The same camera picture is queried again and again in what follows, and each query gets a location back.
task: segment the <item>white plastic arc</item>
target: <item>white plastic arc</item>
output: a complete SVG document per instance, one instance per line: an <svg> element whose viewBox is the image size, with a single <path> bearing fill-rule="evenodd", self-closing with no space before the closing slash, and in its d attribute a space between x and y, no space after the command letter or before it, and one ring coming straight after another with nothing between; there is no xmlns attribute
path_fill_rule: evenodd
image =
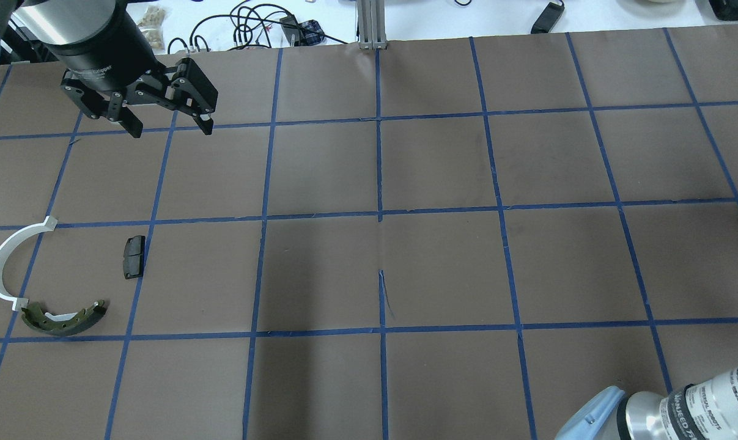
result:
<svg viewBox="0 0 738 440"><path fill-rule="evenodd" d="M5 270L5 263L7 259L13 254L13 251L18 248L20 243L24 243L28 238L36 236L40 233L48 233L56 228L58 220L48 215L42 223L35 223L29 225L23 229L19 229L13 235L7 237L2 245L0 245L0 298L5 301L11 301L13 303L13 311L18 312L22 307L26 307L29 304L27 298L17 298L7 292L5 288L5 282L2 278L2 274Z"/></svg>

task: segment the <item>black case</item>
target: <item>black case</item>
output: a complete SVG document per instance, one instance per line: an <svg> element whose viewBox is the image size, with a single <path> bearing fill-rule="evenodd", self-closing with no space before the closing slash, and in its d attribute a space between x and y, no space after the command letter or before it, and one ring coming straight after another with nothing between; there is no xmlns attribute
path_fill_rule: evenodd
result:
<svg viewBox="0 0 738 440"><path fill-rule="evenodd" d="M709 0L719 20L738 21L738 0Z"/></svg>

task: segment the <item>white floor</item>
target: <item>white floor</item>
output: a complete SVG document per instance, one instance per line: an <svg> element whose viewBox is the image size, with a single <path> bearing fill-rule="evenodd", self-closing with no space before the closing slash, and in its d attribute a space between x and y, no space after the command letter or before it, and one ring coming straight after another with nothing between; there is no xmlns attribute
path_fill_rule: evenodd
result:
<svg viewBox="0 0 738 440"><path fill-rule="evenodd" d="M134 19L142 17L148 5L168 11L163 23L165 43L173 37L189 40L193 26L213 14L228 13L239 0L159 0L128 6ZM318 20L329 35L355 41L356 14L352 0L252 0L248 3L276 3L290 9L299 21ZM709 0L565 0L566 10L555 32L606 31L615 29L678 28L724 23L716 19ZM466 7L453 0L386 0L388 40L454 39L455 37L528 34L548 0L473 0ZM211 48L228 50L232 43L229 20L204 23L198 30ZM274 26L271 42L282 44L282 33Z"/></svg>

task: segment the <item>silver cylinder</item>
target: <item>silver cylinder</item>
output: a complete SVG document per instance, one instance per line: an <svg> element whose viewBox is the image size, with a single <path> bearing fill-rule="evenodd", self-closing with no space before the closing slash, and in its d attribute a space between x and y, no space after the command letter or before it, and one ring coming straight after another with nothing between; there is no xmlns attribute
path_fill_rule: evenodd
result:
<svg viewBox="0 0 738 440"><path fill-rule="evenodd" d="M41 42L71 45L102 31L116 0L27 0L15 12Z"/></svg>

